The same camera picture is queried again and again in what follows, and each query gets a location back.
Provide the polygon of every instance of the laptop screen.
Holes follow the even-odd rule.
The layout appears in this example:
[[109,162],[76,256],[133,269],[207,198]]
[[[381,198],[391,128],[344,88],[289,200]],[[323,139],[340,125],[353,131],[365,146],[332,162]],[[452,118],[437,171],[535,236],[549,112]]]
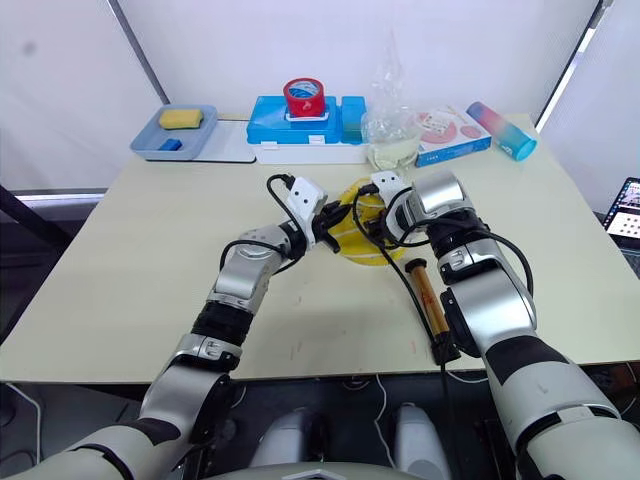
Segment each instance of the laptop screen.
[[640,250],[640,179],[625,181],[607,213],[604,227],[620,247]]

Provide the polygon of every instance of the yellow sponge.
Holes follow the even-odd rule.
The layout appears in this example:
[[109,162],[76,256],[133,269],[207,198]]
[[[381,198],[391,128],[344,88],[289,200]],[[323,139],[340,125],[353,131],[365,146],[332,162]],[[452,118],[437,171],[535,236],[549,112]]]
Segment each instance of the yellow sponge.
[[200,128],[202,121],[202,110],[197,108],[191,110],[165,110],[160,115],[158,123],[166,130],[176,128]]

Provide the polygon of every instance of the blue tray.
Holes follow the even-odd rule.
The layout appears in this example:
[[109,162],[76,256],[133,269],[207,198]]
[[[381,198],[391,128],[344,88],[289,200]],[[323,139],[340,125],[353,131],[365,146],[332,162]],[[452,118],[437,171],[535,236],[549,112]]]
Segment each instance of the blue tray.
[[[200,128],[178,128],[165,130],[158,123],[158,119],[165,110],[192,109],[202,110]],[[207,142],[213,128],[218,121],[218,112],[211,105],[164,105],[151,117],[149,123],[142,129],[138,136],[131,142],[130,148],[147,160],[193,160],[198,156],[202,147]],[[176,138],[182,142],[180,150],[158,150],[169,138]]]

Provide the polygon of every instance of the wire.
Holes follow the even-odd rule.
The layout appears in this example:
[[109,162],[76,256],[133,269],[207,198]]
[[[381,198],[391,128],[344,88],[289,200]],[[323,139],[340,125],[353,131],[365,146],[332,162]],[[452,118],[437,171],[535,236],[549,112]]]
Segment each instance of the wire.
[[629,405],[627,405],[627,408],[625,408],[623,411],[620,412],[620,416],[621,417],[624,414],[626,414],[629,410],[631,410],[631,407],[633,407],[636,404],[636,400],[638,400],[638,397],[633,397],[633,399],[631,400],[631,403],[629,403]]
[[29,395],[24,393],[18,387],[16,387],[13,383],[6,383],[7,387],[16,392],[22,398],[24,398],[27,402],[29,402],[36,409],[36,465],[40,463],[41,458],[41,440],[42,440],[42,410],[40,408],[40,404],[36,402]]
[[391,465],[391,468],[395,470],[396,464],[393,461],[393,457],[391,456],[391,450],[389,450],[389,445],[387,444],[384,437],[382,436],[382,431],[380,431],[380,425],[378,424],[378,422],[382,418],[382,414],[387,408],[387,391],[382,386],[382,382],[380,381],[380,375],[378,374],[376,374],[376,381],[378,382],[378,386],[380,387],[380,390],[382,390],[382,408],[380,409],[378,416],[373,420],[373,426],[376,428],[376,432],[378,432],[378,438],[380,438],[380,442],[382,443],[382,446],[384,447],[384,451],[387,454],[387,460],[389,461],[389,465]]
[[509,248],[509,250],[515,253],[516,257],[518,257],[518,260],[520,260],[520,263],[522,264],[522,268],[524,269],[524,275],[527,281],[527,290],[529,291],[529,294],[533,297],[533,273],[531,272],[531,266],[527,261],[527,257],[524,256],[524,253],[522,253],[522,250],[520,250],[513,242],[507,240],[504,237],[501,237],[500,235],[496,235],[493,232],[489,232],[487,230],[472,230],[468,233],[469,234],[478,233],[484,237],[491,238],[492,240],[495,240],[498,243],[502,243],[504,246]]
[[[633,368],[631,368],[631,364],[629,362],[626,362],[626,365],[627,365],[627,368],[629,369],[629,372],[631,372],[631,378],[633,378],[634,385],[638,385],[638,378],[636,377],[636,373],[633,371]],[[638,396],[636,395],[631,399],[631,402],[629,402],[629,405],[627,405],[627,407],[620,412],[620,416],[622,417],[629,410],[631,410],[631,408],[636,404],[637,400],[638,400]]]
[[487,382],[489,380],[488,377],[478,378],[476,380],[466,380],[464,378],[458,377],[453,372],[447,372],[447,375],[449,375],[451,378],[453,378],[455,380],[458,380],[459,382],[462,382],[462,383],[484,383],[484,382]]
[[345,390],[349,390],[350,392],[359,392],[360,390],[367,388],[369,383],[371,383],[369,380],[351,380],[351,382],[355,386],[350,386],[345,380],[344,382],[342,382],[342,388],[344,388]]
[[234,408],[236,408],[238,405],[240,405],[242,403],[242,400],[244,400],[244,396],[247,394],[247,386],[245,385],[242,388],[242,393],[240,394],[240,398],[238,400],[236,400],[235,402],[233,402],[233,405],[231,405],[230,410],[233,410]]
[[[289,208],[284,204],[284,202],[280,199],[280,197],[276,194],[276,192],[273,191],[273,187],[271,186],[271,183],[273,183],[274,180],[281,180],[282,183],[285,184],[286,187],[288,187],[288,183],[287,180],[291,178],[288,175],[283,175],[283,174],[277,174],[277,175],[271,175],[268,179],[267,179],[267,191],[269,192],[269,194],[273,197],[273,199],[275,200],[275,202],[278,204],[278,206],[280,206],[280,208],[282,210],[284,210],[284,212],[287,214],[287,216],[289,217],[289,219],[293,222],[293,224],[296,226],[296,228],[298,229],[298,232],[300,232],[300,234],[302,234],[302,238],[304,238],[305,241],[305,250],[307,248],[306,242],[307,242],[307,237],[304,233],[304,230],[302,229],[302,227],[300,226],[300,223],[298,223],[298,220],[296,219],[295,215],[291,212],[291,210],[289,210]],[[285,270],[290,269],[291,267],[293,267],[296,263],[298,263],[300,261],[300,258],[302,257],[298,257],[298,258],[294,258],[293,261],[289,262],[288,264],[286,264],[284,267],[281,267],[280,270],[278,270],[274,275],[277,275],[278,273],[284,272]]]
[[429,220],[421,220],[419,222],[414,223],[413,225],[410,225],[409,228],[405,230],[402,237],[400,237],[398,244],[402,244],[406,240],[406,238],[409,236],[409,234],[411,234],[411,232],[413,232],[415,229],[419,227],[434,225],[436,223],[439,223],[441,225],[451,225],[453,227],[459,227],[459,228],[467,228],[467,225],[464,222],[460,220],[455,220],[453,218],[438,217],[438,218],[432,218]]
[[224,268],[224,264],[227,261],[227,255],[229,254],[229,250],[231,250],[231,248],[235,247],[236,245],[255,245],[257,247],[264,247],[264,248],[268,248],[269,250],[273,250],[274,252],[278,252],[283,257],[287,256],[287,254],[282,248],[276,247],[275,245],[271,245],[270,243],[260,242],[258,240],[234,240],[233,242],[227,243],[227,245],[222,250],[222,254],[220,255],[220,270]]
[[402,190],[400,190],[398,193],[396,193],[393,198],[391,199],[391,201],[389,202],[389,206],[387,207],[386,212],[384,213],[383,217],[382,217],[382,228],[384,229],[384,232],[388,238],[388,240],[397,248],[397,247],[405,247],[405,248],[411,248],[411,247],[421,247],[423,245],[428,245],[429,244],[429,239],[427,240],[423,240],[421,242],[414,242],[414,243],[405,243],[406,238],[409,236],[409,234],[415,230],[417,227],[414,225],[412,225],[411,227],[409,227],[409,229],[402,235],[402,238],[400,240],[396,240],[394,238],[394,236],[391,234],[391,232],[389,231],[389,228],[387,227],[387,215],[389,215],[389,212],[391,212],[391,209],[393,208],[393,205],[396,203],[396,201],[398,200],[398,198],[400,198],[402,195],[404,195],[405,193],[411,191],[412,187],[407,187],[407,188],[403,188]]
[[15,452],[12,452],[8,455],[5,455],[4,457],[0,458],[0,465],[2,465],[4,462],[6,462],[7,460],[15,457],[16,455],[26,455],[29,457],[29,460],[31,460],[31,466],[35,467],[36,466],[36,457],[33,454],[33,452],[31,450],[25,450],[25,449],[21,449],[21,450],[16,450]]
[[356,224],[356,227],[358,227],[358,230],[360,230],[360,233],[364,236],[364,238],[369,240],[369,242],[374,244],[376,247],[378,247],[380,249],[384,249],[384,250],[392,250],[392,249],[397,248],[397,247],[395,247],[393,245],[386,245],[384,242],[383,243],[378,242],[362,226],[362,223],[360,223],[360,218],[358,218],[358,209],[357,209],[358,198],[360,198],[360,195],[361,195],[361,192],[360,192],[360,190],[358,190],[356,192],[355,196],[353,197],[353,201],[351,202],[351,216],[353,218],[353,223]]
[[[293,215],[293,213],[291,213],[291,210],[289,210],[289,208],[284,204],[284,202],[276,194],[276,192],[273,190],[273,187],[271,186],[271,184],[273,183],[274,180],[282,180],[282,182],[285,185],[287,185],[287,179],[288,178],[289,177],[287,175],[283,175],[283,174],[271,175],[267,179],[267,191],[273,197],[273,199],[278,204],[278,206],[280,208],[282,208],[282,210],[284,210],[284,212],[287,214],[289,219],[296,226],[298,232],[300,232],[302,234],[303,238],[305,238],[305,242],[306,242],[306,237],[304,236],[304,231],[302,230],[302,227],[300,226],[300,223],[298,222],[296,217]],[[286,254],[286,252],[284,251],[283,248],[276,247],[274,245],[271,245],[270,243],[260,242],[260,241],[257,241],[257,240],[248,240],[248,239],[247,240],[245,240],[245,239],[243,239],[243,240],[234,240],[233,242],[229,242],[224,247],[224,249],[222,250],[222,254],[220,255],[220,270],[222,270],[222,268],[224,267],[225,262],[227,261],[227,255],[229,254],[229,250],[231,249],[231,247],[234,247],[236,245],[255,245],[255,246],[258,246],[258,247],[268,248],[269,250],[273,250],[274,252],[277,252],[280,255],[282,255],[283,258],[287,258],[287,254]],[[279,270],[277,270],[274,273],[274,275],[277,275],[278,273],[282,273],[285,270],[290,269],[291,267],[293,267],[296,263],[298,263],[300,261],[300,258],[301,257],[293,259],[291,262],[287,263],[285,266],[283,266]]]
[[[451,335],[448,336],[446,344],[443,345],[447,351],[451,347],[452,338]],[[453,406],[453,400],[449,395],[449,385],[447,384],[447,364],[446,362],[442,362],[440,365],[440,382],[442,383],[442,396],[444,397],[445,403],[447,404],[447,413],[449,415],[449,430],[451,431],[451,443],[452,450],[455,458],[456,467],[458,468],[458,476],[459,478],[464,478],[462,475],[462,462],[460,461],[460,450],[458,449],[458,432],[456,430],[456,412]]]
[[409,296],[411,296],[411,300],[413,301],[413,306],[416,307],[416,312],[418,312],[418,316],[420,317],[420,321],[422,322],[422,325],[424,326],[424,329],[427,332],[427,336],[429,337],[429,340],[433,342],[434,341],[433,333],[431,332],[431,328],[429,327],[429,321],[427,320],[427,317],[422,311],[420,302],[418,302],[418,298],[416,297],[416,294],[413,291],[413,288],[411,288],[411,284],[409,284],[407,277],[404,276],[404,274],[402,273],[402,270],[400,270],[396,262],[393,261],[393,258],[391,258],[391,255],[389,255],[383,248],[380,249],[380,253],[382,253],[382,256],[387,260],[387,262],[389,262],[389,265],[391,265],[393,270],[398,274],[398,277],[400,277],[400,280],[402,280],[402,283],[407,289],[407,292],[409,292]]
[[118,413],[118,416],[116,417],[114,422],[119,423],[120,420],[122,420],[122,417],[124,417],[124,414],[128,409],[129,409],[129,402],[124,404],[124,407],[122,407],[122,409],[120,410],[120,413]]

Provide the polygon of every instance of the laptop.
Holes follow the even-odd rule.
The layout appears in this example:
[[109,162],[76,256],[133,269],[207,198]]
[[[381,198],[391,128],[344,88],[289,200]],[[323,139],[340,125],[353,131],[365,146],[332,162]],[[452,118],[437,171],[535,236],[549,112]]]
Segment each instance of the laptop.
[[640,178],[625,180],[602,224],[640,278]]

